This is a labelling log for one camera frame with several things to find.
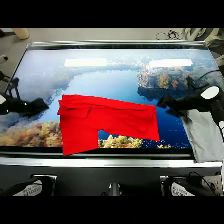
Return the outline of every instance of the lake image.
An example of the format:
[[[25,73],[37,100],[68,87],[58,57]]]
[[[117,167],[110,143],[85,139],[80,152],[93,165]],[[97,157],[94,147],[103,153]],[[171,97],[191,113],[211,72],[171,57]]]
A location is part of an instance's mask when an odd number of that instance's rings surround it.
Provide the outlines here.
[[[2,115],[0,145],[61,147],[58,100],[62,94],[100,96],[157,105],[161,97],[186,96],[186,78],[194,80],[218,69],[208,50],[197,49],[69,49],[29,50],[14,77],[22,100],[43,98],[49,109],[31,118]],[[221,73],[200,81],[223,86]],[[157,107],[160,141],[98,134],[99,148],[191,148],[180,118]]]

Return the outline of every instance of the blue water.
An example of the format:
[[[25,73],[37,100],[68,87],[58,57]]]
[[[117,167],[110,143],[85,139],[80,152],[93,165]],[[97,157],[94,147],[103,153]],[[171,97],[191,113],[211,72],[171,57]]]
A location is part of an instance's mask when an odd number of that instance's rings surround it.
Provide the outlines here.
[[[89,72],[74,76],[68,88],[60,92],[60,94],[54,98],[53,102],[50,104],[50,109],[46,110],[39,119],[40,122],[59,120],[59,116],[57,115],[59,108],[58,100],[61,99],[62,94],[102,96],[140,104],[156,105],[158,102],[156,99],[149,101],[144,96],[138,94],[137,71],[116,70]],[[179,118],[167,114],[166,109],[159,107],[157,107],[157,116],[161,141],[155,142],[145,140],[143,142],[143,147],[155,148],[160,144],[170,144],[174,148],[190,148],[190,143]],[[108,136],[108,133],[99,131],[99,139],[107,139]]]

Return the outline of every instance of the red cloth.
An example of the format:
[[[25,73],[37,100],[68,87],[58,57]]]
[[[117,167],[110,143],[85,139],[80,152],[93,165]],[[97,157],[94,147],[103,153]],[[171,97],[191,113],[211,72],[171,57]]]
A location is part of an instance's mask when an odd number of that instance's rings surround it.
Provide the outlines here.
[[[59,100],[64,155],[98,148],[98,131],[159,141],[156,107],[101,97]]]

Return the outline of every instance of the gray towel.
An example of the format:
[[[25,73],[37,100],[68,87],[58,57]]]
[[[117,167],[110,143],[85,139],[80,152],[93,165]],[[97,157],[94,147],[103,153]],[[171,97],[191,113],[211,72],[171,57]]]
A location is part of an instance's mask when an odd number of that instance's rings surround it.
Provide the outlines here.
[[[210,112],[189,110],[182,122],[197,162],[222,161],[224,143]]]

